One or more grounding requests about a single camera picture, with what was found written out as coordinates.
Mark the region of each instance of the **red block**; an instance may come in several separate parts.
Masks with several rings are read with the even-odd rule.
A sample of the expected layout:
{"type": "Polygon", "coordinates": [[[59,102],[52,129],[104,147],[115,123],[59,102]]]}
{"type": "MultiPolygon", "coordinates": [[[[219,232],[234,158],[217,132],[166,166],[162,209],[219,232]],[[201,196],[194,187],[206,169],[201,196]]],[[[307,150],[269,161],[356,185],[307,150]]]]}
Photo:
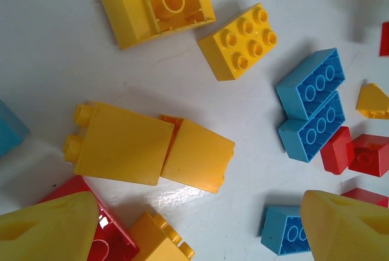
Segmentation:
{"type": "Polygon", "coordinates": [[[389,56],[389,22],[382,24],[380,56],[389,56]]]}
{"type": "Polygon", "coordinates": [[[350,170],[381,177],[389,170],[389,137],[363,134],[353,140],[350,170]]]}
{"type": "Polygon", "coordinates": [[[340,175],[355,158],[350,129],[342,126],[320,150],[324,169],[340,175]]]}
{"type": "MultiPolygon", "coordinates": [[[[73,193],[92,190],[82,176],[76,176],[43,198],[40,202],[49,201],[73,193]]],[[[130,261],[139,252],[138,246],[126,233],[118,221],[107,211],[96,197],[100,215],[92,242],[88,261],[130,261]]]]}
{"type": "Polygon", "coordinates": [[[389,204],[389,197],[360,188],[355,188],[349,192],[343,193],[342,196],[346,196],[348,198],[353,198],[371,204],[376,204],[386,208],[388,208],[389,204]]]}

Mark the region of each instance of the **plastic toy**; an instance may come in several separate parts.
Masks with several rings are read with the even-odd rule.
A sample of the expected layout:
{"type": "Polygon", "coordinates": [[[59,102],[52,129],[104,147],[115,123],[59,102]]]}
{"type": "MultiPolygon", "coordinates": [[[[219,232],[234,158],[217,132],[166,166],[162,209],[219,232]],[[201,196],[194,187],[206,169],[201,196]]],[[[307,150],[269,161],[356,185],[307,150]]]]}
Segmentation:
{"type": "Polygon", "coordinates": [[[310,251],[301,223],[300,207],[269,206],[261,243],[278,256],[310,251]]]}
{"type": "Polygon", "coordinates": [[[278,84],[276,91],[288,118],[309,120],[344,80],[337,49],[320,50],[278,84]]]}
{"type": "Polygon", "coordinates": [[[277,45],[261,4],[198,41],[218,80],[236,80],[277,45]]]}
{"type": "Polygon", "coordinates": [[[156,185],[173,124],[100,102],[78,105],[78,135],[67,137],[65,161],[78,175],[156,185]]]}
{"type": "Polygon", "coordinates": [[[0,260],[86,260],[97,202],[80,192],[0,216],[0,260]]]}
{"type": "Polygon", "coordinates": [[[129,229],[140,248],[133,261],[188,261],[194,251],[160,214],[144,213],[129,229]]]}
{"type": "Polygon", "coordinates": [[[288,119],[278,128],[287,155],[310,162],[345,121],[339,94],[335,91],[309,121],[288,119]]]}
{"type": "Polygon", "coordinates": [[[320,150],[324,169],[340,175],[355,158],[350,129],[342,126],[320,150]]]}
{"type": "Polygon", "coordinates": [[[0,100],[0,157],[20,145],[30,130],[0,100]]]}
{"type": "Polygon", "coordinates": [[[362,86],[356,110],[367,118],[389,119],[389,97],[375,83],[362,86]]]}
{"type": "Polygon", "coordinates": [[[371,204],[376,204],[386,208],[388,208],[389,204],[389,197],[363,190],[361,188],[355,188],[349,192],[343,193],[342,196],[371,204]]]}
{"type": "Polygon", "coordinates": [[[160,116],[175,128],[162,177],[216,193],[233,156],[235,143],[183,118],[160,116]]]}
{"type": "Polygon", "coordinates": [[[216,21],[211,0],[102,0],[121,50],[216,21]]]}
{"type": "Polygon", "coordinates": [[[356,158],[350,170],[377,177],[389,171],[389,137],[362,134],[353,145],[356,158]]]}
{"type": "Polygon", "coordinates": [[[389,209],[307,191],[301,220],[315,261],[389,260],[389,209]]]}
{"type": "Polygon", "coordinates": [[[380,56],[389,56],[389,22],[382,24],[380,56]]]}
{"type": "MultiPolygon", "coordinates": [[[[41,202],[71,195],[80,191],[90,191],[82,176],[75,176],[52,192],[41,202]]],[[[134,240],[126,233],[120,223],[114,218],[100,200],[98,203],[98,223],[95,227],[88,261],[130,261],[139,252],[134,240]]]]}

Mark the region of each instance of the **yellow block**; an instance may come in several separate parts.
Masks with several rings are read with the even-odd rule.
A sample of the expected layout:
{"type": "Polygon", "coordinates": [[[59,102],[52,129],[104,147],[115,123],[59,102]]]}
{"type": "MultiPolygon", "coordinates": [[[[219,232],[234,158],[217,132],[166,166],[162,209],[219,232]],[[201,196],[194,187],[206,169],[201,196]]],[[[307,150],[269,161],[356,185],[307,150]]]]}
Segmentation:
{"type": "Polygon", "coordinates": [[[235,143],[188,120],[160,116],[175,125],[162,177],[216,193],[233,156],[235,143]]]}
{"type": "Polygon", "coordinates": [[[129,234],[140,252],[132,261],[188,261],[194,251],[160,214],[152,217],[144,213],[131,228],[129,234]]]}
{"type": "Polygon", "coordinates": [[[80,192],[0,216],[0,260],[84,261],[98,222],[90,192],[80,192]]]}
{"type": "Polygon", "coordinates": [[[389,260],[389,209],[307,191],[301,220],[315,261],[389,260]]]}
{"type": "Polygon", "coordinates": [[[211,0],[102,0],[121,50],[216,21],[211,0]]]}
{"type": "Polygon", "coordinates": [[[236,80],[277,45],[261,4],[198,41],[218,80],[236,80]]]}
{"type": "Polygon", "coordinates": [[[156,185],[173,124],[100,102],[78,105],[65,161],[78,175],[156,185]]]}
{"type": "Polygon", "coordinates": [[[362,86],[356,110],[367,118],[389,119],[389,97],[375,83],[362,86]]]}

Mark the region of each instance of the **blue block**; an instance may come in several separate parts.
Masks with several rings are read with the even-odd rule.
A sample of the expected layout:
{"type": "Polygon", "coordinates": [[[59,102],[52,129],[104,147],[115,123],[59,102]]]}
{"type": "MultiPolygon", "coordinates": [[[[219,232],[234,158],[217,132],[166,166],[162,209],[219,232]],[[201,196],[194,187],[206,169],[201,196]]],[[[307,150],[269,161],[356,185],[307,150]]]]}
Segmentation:
{"type": "Polygon", "coordinates": [[[275,89],[288,118],[309,120],[344,80],[333,48],[313,53],[275,89]]]}
{"type": "Polygon", "coordinates": [[[310,162],[345,120],[335,91],[309,121],[288,119],[278,128],[278,134],[291,159],[310,162]]]}
{"type": "Polygon", "coordinates": [[[0,100],[0,157],[23,142],[29,129],[0,100]]]}
{"type": "Polygon", "coordinates": [[[261,243],[278,256],[309,252],[301,223],[300,207],[269,206],[266,209],[261,243]]]}

